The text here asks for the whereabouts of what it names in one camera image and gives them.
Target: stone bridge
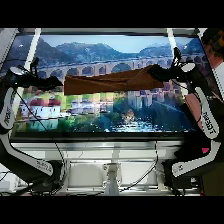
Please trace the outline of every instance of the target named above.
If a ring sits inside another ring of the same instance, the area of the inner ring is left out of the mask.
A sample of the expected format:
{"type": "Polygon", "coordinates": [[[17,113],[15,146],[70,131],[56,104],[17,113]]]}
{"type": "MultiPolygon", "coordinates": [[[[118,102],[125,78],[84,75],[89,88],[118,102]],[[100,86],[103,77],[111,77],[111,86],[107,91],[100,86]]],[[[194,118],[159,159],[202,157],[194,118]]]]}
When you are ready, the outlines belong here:
{"type": "MultiPolygon", "coordinates": [[[[207,59],[204,55],[182,55],[182,60],[193,60],[197,64],[207,63],[207,59]]],[[[124,70],[134,70],[138,68],[146,67],[150,64],[159,64],[163,68],[170,67],[172,63],[172,57],[150,57],[150,58],[137,58],[137,59],[125,59],[118,61],[102,61],[94,63],[85,63],[79,65],[61,65],[55,67],[42,67],[38,69],[38,75],[42,78],[48,78],[50,76],[56,76],[61,81],[64,80],[66,75],[74,76],[97,76],[103,74],[109,74],[124,70]]]]}

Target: sky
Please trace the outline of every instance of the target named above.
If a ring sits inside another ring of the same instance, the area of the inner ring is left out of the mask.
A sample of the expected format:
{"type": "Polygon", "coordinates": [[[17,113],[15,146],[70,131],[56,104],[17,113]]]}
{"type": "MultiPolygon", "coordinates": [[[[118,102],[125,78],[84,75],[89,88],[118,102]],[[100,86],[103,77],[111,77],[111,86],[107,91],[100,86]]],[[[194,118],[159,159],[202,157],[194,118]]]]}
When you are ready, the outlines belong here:
{"type": "MultiPolygon", "coordinates": [[[[139,53],[142,49],[153,45],[166,45],[168,37],[162,36],[124,36],[124,35],[41,35],[41,38],[52,47],[64,43],[107,44],[122,53],[139,53]]],[[[186,45],[191,38],[178,38],[178,42],[186,45]]]]}

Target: display screen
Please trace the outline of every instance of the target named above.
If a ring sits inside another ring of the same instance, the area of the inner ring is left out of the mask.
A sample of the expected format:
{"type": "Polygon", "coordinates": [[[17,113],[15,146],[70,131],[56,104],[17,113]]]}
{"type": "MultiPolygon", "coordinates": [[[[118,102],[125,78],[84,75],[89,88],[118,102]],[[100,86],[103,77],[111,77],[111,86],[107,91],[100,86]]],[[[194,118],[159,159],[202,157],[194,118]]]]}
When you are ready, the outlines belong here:
{"type": "MultiPolygon", "coordinates": [[[[17,36],[6,60],[26,59],[32,38],[17,36]]],[[[219,94],[214,77],[209,76],[211,68],[200,40],[189,37],[175,40],[182,60],[196,62],[219,94]]],[[[35,57],[40,59],[39,77],[56,76],[62,82],[66,75],[98,76],[150,64],[169,68],[173,60],[168,37],[124,35],[41,35],[35,57]]],[[[1,74],[19,64],[24,62],[6,61],[1,74]]],[[[160,89],[70,96],[64,96],[63,87],[47,92],[30,87],[24,89],[22,97],[45,128],[55,133],[194,131],[181,109],[183,89],[172,81],[164,83],[164,88],[160,89]]],[[[33,114],[20,103],[15,135],[34,133],[35,136],[35,133],[45,132],[33,114]]]]}

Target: television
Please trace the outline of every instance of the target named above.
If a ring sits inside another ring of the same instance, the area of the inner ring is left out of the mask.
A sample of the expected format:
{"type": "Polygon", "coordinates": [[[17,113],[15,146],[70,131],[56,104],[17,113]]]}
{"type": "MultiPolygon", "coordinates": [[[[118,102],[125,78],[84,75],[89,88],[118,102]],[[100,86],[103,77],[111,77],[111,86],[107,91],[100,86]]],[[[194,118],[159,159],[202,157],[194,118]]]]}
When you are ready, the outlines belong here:
{"type": "MultiPolygon", "coordinates": [[[[24,65],[33,35],[17,35],[1,69],[24,65]]],[[[197,36],[175,36],[182,60],[193,60],[220,97],[216,80],[197,36]]],[[[35,57],[38,76],[97,76],[159,64],[169,68],[170,40],[163,35],[41,34],[35,57]]],[[[186,90],[172,81],[164,88],[64,96],[63,87],[43,92],[24,89],[12,142],[58,142],[80,140],[178,139],[196,131],[195,122],[182,110],[186,90]]]]}

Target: screen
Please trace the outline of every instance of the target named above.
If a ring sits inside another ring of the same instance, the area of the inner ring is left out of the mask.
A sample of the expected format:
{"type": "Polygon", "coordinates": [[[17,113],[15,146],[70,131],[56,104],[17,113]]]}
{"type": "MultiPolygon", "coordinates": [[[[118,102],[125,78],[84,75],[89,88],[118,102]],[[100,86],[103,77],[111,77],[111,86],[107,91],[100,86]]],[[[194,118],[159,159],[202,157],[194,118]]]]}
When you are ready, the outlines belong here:
{"type": "MultiPolygon", "coordinates": [[[[17,36],[1,70],[23,65],[33,36],[17,36]]],[[[182,60],[192,59],[220,95],[211,68],[198,38],[176,37],[182,60]]],[[[159,64],[169,68],[173,56],[168,37],[125,35],[41,35],[35,57],[38,76],[97,76],[159,64]]],[[[24,89],[23,99],[46,129],[60,133],[93,132],[190,132],[193,124],[181,106],[183,89],[172,81],[164,88],[128,92],[64,96],[63,87],[42,92],[24,89]]],[[[16,115],[15,133],[45,132],[22,102],[16,115]]]]}

